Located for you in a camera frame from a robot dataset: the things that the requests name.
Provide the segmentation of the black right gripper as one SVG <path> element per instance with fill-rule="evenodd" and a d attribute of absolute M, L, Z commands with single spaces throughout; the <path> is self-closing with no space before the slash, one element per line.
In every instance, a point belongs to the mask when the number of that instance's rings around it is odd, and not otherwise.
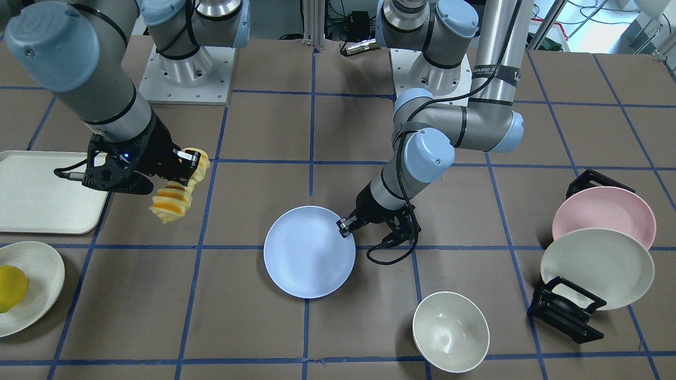
<path fill-rule="evenodd" d="M 115 143 L 92 135 L 87 158 L 56 168 L 54 174 L 100 192 L 148 195 L 154 190 L 151 176 L 188 183 L 198 173 L 200 159 L 201 153 L 196 150 L 180 151 L 167 127 L 153 113 L 147 127 L 133 139 Z"/>

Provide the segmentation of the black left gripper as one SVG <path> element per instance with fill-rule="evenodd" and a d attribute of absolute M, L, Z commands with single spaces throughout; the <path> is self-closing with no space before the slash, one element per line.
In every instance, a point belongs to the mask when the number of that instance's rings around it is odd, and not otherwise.
<path fill-rule="evenodd" d="M 349 217 L 336 222 L 341 236 L 349 236 L 367 224 L 384 223 L 390 233 L 382 238 L 378 249 L 397 247 L 406 241 L 416 241 L 421 231 L 415 217 L 415 206 L 404 204 L 390 210 L 379 205 L 374 199 L 370 187 L 365 187 L 356 198 L 355 210 Z"/>

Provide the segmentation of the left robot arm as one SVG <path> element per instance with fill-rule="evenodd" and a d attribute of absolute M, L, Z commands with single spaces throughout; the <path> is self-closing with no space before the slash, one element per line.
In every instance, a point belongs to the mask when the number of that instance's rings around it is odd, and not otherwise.
<path fill-rule="evenodd" d="M 412 199 L 442 178 L 456 149 L 507 153 L 521 142 L 523 118 L 513 110 L 521 82 L 532 1 L 487 1 L 483 16 L 466 1 L 381 1 L 376 42 L 419 51 L 417 80 L 454 79 L 478 36 L 471 88 L 450 97 L 427 84 L 399 94 L 393 113 L 393 158 L 356 198 L 355 210 L 336 223 L 344 237 L 367 224 L 386 223 L 387 248 L 415 240 L 420 227 Z"/>

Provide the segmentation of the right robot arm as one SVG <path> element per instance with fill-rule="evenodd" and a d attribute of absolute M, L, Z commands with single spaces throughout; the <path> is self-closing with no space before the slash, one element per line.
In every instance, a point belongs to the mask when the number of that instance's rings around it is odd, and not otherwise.
<path fill-rule="evenodd" d="M 192 187 L 206 153 L 181 149 L 121 68 L 138 17 L 151 32 L 169 82 L 212 74 L 208 46 L 242 48 L 249 1 L 2 1 L 10 53 L 92 131 L 83 173 L 55 175 L 101 192 L 147 195 L 152 176 Z"/>

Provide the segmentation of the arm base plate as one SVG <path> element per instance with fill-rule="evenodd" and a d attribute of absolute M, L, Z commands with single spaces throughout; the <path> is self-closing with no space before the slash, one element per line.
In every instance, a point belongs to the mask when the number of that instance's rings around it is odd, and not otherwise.
<path fill-rule="evenodd" d="M 455 68 L 432 66 L 420 51 L 390 50 L 392 79 L 399 97 L 411 88 L 423 88 L 434 99 L 461 96 L 471 89 L 472 73 L 467 55 Z"/>
<path fill-rule="evenodd" d="M 151 104 L 225 106 L 237 49 L 202 46 L 185 60 L 170 60 L 152 51 L 138 85 Z"/>

